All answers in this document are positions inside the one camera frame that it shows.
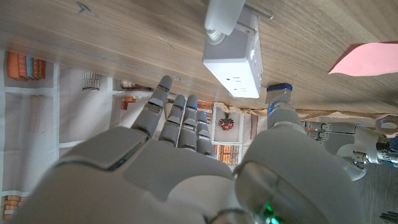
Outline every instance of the wooden table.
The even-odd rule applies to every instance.
[[[264,108],[266,87],[288,82],[296,108],[398,111],[398,74],[327,75],[351,44],[398,40],[397,0],[252,1],[275,14],[259,26],[259,99],[229,97],[202,64],[203,0],[2,1],[0,48],[147,86],[170,75],[174,93],[242,108]]]

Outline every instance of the power strip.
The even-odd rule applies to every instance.
[[[218,45],[206,41],[203,64],[234,97],[259,98],[263,68],[257,16],[243,8],[231,35]]]

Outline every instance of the pink sticky note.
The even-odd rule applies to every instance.
[[[398,44],[360,45],[330,71],[361,77],[398,72]]]

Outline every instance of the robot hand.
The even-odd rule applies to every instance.
[[[195,96],[176,97],[153,139],[171,82],[163,77],[131,129],[60,158],[11,223],[364,223],[341,159],[305,135],[286,97],[233,173],[215,159]]]
[[[398,167],[398,138],[389,139],[379,131],[353,123],[304,121],[303,125],[314,129],[307,131],[307,134],[328,152],[346,161],[342,166],[352,180],[358,180],[365,175],[367,163],[385,163]]]

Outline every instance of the book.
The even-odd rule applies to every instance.
[[[18,54],[18,72],[20,77],[24,77],[27,80],[25,55]]]
[[[36,58],[33,58],[33,78],[39,79],[39,60]]]
[[[7,53],[7,76],[17,81],[27,81],[27,78],[19,76],[18,54]]]
[[[39,73],[39,79],[43,79],[42,78],[42,61],[41,60],[39,60],[39,71],[38,71],[38,73]]]
[[[45,78],[45,61],[39,60],[40,70],[39,70],[39,77],[44,79]]]
[[[26,57],[26,76],[32,80],[34,80],[33,77],[33,58],[32,57]]]

